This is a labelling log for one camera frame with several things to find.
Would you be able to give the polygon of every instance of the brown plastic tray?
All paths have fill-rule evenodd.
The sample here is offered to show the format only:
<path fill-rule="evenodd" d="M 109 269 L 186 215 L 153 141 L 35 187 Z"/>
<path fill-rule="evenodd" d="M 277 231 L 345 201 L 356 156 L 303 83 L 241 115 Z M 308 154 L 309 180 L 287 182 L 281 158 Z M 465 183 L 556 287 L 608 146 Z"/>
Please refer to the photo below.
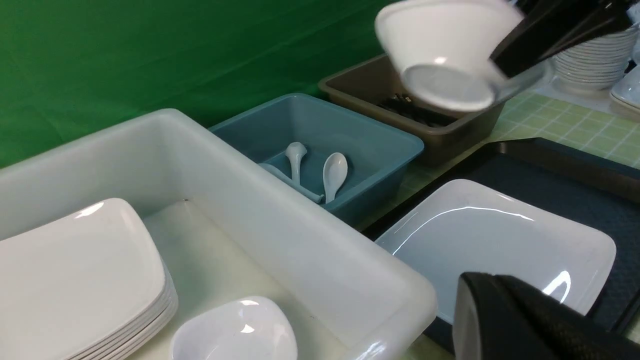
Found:
<path fill-rule="evenodd" d="M 408 93 L 386 55 L 329 76 L 318 87 L 340 106 L 418 136 L 424 142 L 419 159 L 429 166 L 451 160 L 489 136 L 504 106 L 496 105 L 482 113 L 453 113 L 418 103 L 422 108 L 459 119 L 445 127 L 430 127 L 385 110 L 377 106 L 380 101 L 396 93 Z"/>

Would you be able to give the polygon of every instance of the spoon handle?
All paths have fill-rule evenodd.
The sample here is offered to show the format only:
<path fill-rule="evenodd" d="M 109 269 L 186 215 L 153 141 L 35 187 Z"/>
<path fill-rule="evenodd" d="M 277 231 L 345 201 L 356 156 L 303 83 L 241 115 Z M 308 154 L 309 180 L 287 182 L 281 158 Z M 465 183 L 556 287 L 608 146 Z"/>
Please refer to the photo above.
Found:
<path fill-rule="evenodd" d="M 275 177 L 280 179 L 283 183 L 291 186 L 297 192 L 299 192 L 302 195 L 306 196 L 309 200 L 315 202 L 316 204 L 319 204 L 323 200 L 324 195 L 318 195 L 318 194 L 313 193 L 313 192 L 309 191 L 308 189 L 306 189 L 306 188 L 304 188 L 304 187 L 302 187 L 302 186 L 300 186 L 298 184 L 295 184 L 291 179 L 289 179 L 288 176 L 286 176 L 282 171 L 280 171 L 275 166 L 273 166 L 271 164 L 265 164 L 265 163 L 260 164 L 260 166 L 264 170 L 267 170 L 268 172 L 272 173 Z"/>

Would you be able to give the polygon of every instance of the white ceramic spoon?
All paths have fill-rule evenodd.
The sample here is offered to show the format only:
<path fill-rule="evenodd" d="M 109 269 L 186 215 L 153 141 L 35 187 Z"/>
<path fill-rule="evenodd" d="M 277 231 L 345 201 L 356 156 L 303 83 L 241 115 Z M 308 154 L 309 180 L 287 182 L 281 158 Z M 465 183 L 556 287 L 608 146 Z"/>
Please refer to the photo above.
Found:
<path fill-rule="evenodd" d="M 300 163 L 307 154 L 307 148 L 299 142 L 292 142 L 287 146 L 285 155 L 291 163 L 291 179 L 296 185 L 300 185 Z"/>
<path fill-rule="evenodd" d="M 298 345 L 282 310 L 265 297 L 229 302 L 186 322 L 170 360 L 296 360 Z"/>
<path fill-rule="evenodd" d="M 335 194 L 347 179 L 348 172 L 349 165 L 347 164 L 347 158 L 339 152 L 334 152 L 325 161 L 322 181 L 327 204 L 335 200 Z"/>

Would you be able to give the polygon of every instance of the square white plate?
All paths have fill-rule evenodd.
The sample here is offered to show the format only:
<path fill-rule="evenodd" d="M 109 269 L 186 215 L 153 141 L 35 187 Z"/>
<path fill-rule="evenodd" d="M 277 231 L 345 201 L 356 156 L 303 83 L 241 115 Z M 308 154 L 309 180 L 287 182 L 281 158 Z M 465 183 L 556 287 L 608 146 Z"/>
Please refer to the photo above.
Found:
<path fill-rule="evenodd" d="M 68 359 L 148 311 L 164 282 L 147 228 L 122 199 L 0 241 L 0 359 Z"/>
<path fill-rule="evenodd" d="M 586 314 L 616 257 L 606 234 L 468 180 L 444 184 L 376 243 L 436 289 L 453 323 L 463 272 L 514 275 Z"/>

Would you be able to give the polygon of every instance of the white bowl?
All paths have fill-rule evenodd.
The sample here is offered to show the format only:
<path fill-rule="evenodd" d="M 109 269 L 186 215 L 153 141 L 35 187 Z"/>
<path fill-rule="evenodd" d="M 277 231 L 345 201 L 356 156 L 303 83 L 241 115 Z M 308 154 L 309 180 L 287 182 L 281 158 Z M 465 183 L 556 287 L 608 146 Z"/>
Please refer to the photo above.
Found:
<path fill-rule="evenodd" d="M 384 7 L 375 25 L 411 93 L 441 108 L 471 112 L 499 96 L 507 79 L 489 58 L 522 19 L 504 1 L 406 0 Z"/>
<path fill-rule="evenodd" d="M 376 240 L 427 277 L 452 323 L 463 272 L 514 275 L 586 314 L 616 257 L 606 234 L 468 180 L 436 190 Z"/>
<path fill-rule="evenodd" d="M 247 297 L 186 322 L 173 335 L 170 360 L 296 360 L 298 346 L 282 310 Z"/>

